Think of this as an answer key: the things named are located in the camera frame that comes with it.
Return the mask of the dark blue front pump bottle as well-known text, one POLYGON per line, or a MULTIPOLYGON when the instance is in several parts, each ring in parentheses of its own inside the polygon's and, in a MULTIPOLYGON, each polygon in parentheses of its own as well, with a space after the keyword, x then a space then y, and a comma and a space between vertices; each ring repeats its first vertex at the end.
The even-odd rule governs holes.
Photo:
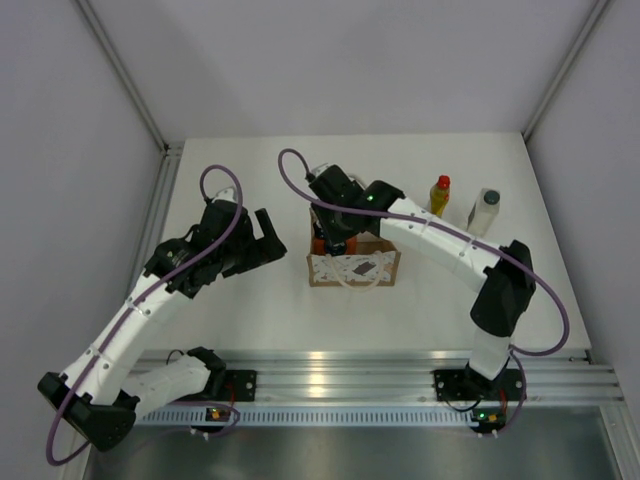
POLYGON ((324 251, 330 256, 341 256, 347 252, 347 244, 345 242, 331 243, 326 241, 324 243, 324 251))

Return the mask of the yellow bottle red cap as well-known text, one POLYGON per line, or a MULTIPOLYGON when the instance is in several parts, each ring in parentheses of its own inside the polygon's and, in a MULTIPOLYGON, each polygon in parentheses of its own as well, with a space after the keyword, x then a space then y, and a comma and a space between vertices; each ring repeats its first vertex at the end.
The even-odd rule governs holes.
POLYGON ((448 175, 440 175, 430 190, 430 213, 442 217, 450 198, 451 179, 448 175))

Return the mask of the clear bottle grey cap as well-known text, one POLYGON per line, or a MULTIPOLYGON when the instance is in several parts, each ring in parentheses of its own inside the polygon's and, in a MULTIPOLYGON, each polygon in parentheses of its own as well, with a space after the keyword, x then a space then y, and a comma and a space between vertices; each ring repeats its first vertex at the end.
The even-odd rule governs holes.
POLYGON ((483 188, 467 219, 467 232, 476 237, 484 237, 492 226, 500 210, 501 194, 498 190, 483 188))

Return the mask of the light blue pump bottle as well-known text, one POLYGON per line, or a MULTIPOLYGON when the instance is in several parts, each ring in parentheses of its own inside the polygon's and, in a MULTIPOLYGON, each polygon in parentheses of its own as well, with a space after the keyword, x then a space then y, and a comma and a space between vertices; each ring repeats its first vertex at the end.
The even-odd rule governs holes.
POLYGON ((357 237, 353 236, 345 241, 345 255, 357 253, 357 237))

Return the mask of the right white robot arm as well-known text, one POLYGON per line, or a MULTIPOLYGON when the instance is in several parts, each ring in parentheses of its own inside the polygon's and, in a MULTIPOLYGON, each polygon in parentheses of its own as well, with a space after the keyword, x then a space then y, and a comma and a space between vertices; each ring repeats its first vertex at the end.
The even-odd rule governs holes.
POLYGON ((319 201, 338 208, 312 205, 327 243, 370 233, 426 256, 477 294, 470 310, 476 325, 472 354, 460 386, 478 397, 499 389, 517 322, 536 290, 531 276, 503 256, 531 268, 529 248, 514 240, 506 247, 483 249, 400 189, 380 180, 362 187, 337 165, 316 169, 305 179, 319 201))

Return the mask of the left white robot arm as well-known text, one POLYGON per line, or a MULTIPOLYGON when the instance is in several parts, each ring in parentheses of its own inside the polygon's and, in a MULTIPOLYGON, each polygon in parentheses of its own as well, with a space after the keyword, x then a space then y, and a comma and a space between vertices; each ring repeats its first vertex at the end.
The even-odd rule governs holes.
POLYGON ((159 244, 132 292, 97 339, 39 392, 90 445, 106 452, 147 414, 178 400, 223 400, 228 374, 213 350, 195 347, 174 362, 134 376, 149 342, 217 277, 285 256, 268 212, 249 213, 232 188, 205 202, 199 223, 159 244))

